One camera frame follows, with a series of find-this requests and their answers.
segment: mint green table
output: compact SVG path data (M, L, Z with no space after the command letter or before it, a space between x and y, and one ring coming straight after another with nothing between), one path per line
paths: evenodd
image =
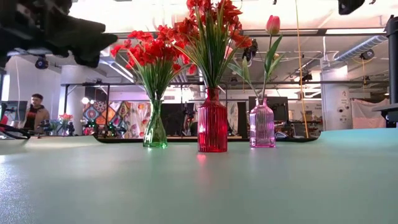
M0 141L0 223L398 223L398 129L228 147Z

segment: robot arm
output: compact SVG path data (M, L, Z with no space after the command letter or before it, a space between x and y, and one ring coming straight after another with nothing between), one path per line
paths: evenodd
M117 41L105 25L69 16L72 0L0 0L0 65L17 54L54 54L97 67L101 50Z

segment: green glass vase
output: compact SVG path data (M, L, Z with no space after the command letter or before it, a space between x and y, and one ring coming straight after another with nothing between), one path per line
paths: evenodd
M166 130L163 127L162 118L160 117L160 108L162 102L160 100L151 100L150 102L150 120L145 129L144 147L167 147Z

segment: pink tulip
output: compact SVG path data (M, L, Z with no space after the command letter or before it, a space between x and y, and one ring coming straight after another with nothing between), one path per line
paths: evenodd
M267 22L266 31L270 35L276 35L280 30L279 16L270 16Z
M228 58L228 56L232 53L232 51L233 51L233 49L231 48L231 47L226 47L225 48L225 56L224 56L224 58L225 59L227 59Z

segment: ribbed vase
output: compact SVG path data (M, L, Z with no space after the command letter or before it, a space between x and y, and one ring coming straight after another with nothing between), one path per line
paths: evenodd
M218 98L219 89L208 88L205 102L198 108L199 152L226 152L228 150L227 110Z
M274 112L267 106L267 99L258 100L250 111L250 146L275 147Z

